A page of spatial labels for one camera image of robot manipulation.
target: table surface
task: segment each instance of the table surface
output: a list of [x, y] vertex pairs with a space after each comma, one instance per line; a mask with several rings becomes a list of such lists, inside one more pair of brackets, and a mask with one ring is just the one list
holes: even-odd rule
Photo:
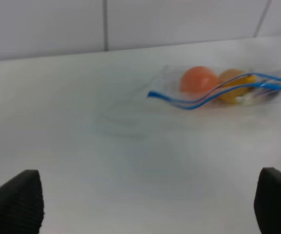
[[40, 171], [42, 234], [259, 233], [255, 189], [262, 167], [281, 170], [281, 103], [133, 103], [180, 64], [274, 70], [281, 37], [0, 61], [0, 185]]

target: black object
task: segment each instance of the black object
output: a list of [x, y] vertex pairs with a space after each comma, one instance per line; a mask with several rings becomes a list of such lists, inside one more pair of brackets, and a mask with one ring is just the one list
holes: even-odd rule
[[38, 234], [44, 218], [37, 170], [26, 170], [0, 187], [0, 234]]
[[281, 172], [277, 169], [262, 169], [254, 209], [262, 234], [281, 234]]

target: white wall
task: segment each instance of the white wall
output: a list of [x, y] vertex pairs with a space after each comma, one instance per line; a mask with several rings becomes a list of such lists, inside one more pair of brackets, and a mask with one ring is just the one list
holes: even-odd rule
[[102, 0], [0, 0], [0, 59], [103, 46]]
[[276, 35], [281, 0], [0, 0], [0, 59]]

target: plastic bag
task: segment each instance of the plastic bag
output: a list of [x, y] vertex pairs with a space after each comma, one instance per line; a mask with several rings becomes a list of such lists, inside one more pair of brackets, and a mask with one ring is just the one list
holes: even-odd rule
[[165, 67], [152, 85], [148, 97], [159, 98], [184, 110], [230, 104], [254, 105], [281, 100], [281, 70], [206, 68], [217, 76], [218, 82], [210, 90], [183, 92], [182, 77], [188, 66]]

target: tile grout line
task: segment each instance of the tile grout line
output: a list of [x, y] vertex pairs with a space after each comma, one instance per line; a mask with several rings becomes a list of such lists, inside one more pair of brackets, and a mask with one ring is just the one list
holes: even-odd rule
[[104, 37], [104, 51], [109, 51], [109, 38], [108, 38], [108, 0], [102, 2], [103, 10], [103, 37]]
[[267, 13], [268, 13], [268, 10], [269, 10], [269, 7], [270, 7], [271, 3], [272, 3], [272, 0], [267, 0], [266, 6], [265, 6], [264, 10], [262, 11], [261, 18], [259, 19], [258, 24], [257, 24], [257, 27], [256, 27], [256, 30], [255, 30], [255, 32], [254, 32], [254, 34], [253, 34], [253, 37], [254, 37], [254, 38], [256, 38], [256, 37], [258, 36], [258, 33], [259, 33], [259, 31], [260, 31], [260, 29], [261, 29], [261, 27], [262, 27], [263, 21], [264, 21], [265, 18], [266, 18], [266, 15], [267, 15]]

